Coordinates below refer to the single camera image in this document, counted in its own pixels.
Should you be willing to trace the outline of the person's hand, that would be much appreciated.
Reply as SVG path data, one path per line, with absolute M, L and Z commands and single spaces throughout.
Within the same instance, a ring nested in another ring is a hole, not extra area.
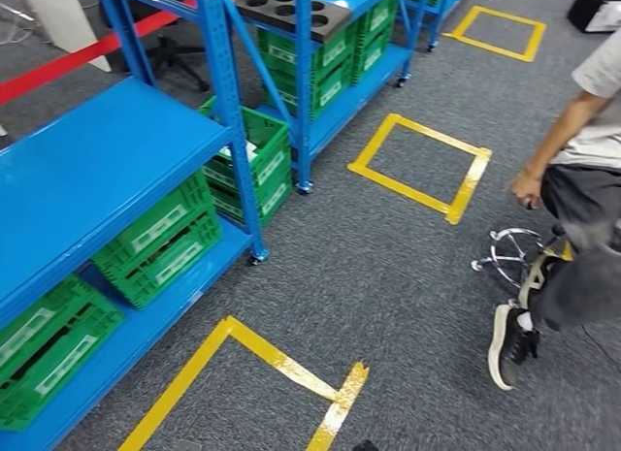
M 541 197 L 542 175 L 526 167 L 518 173 L 511 185 L 511 192 L 526 209 L 536 209 Z

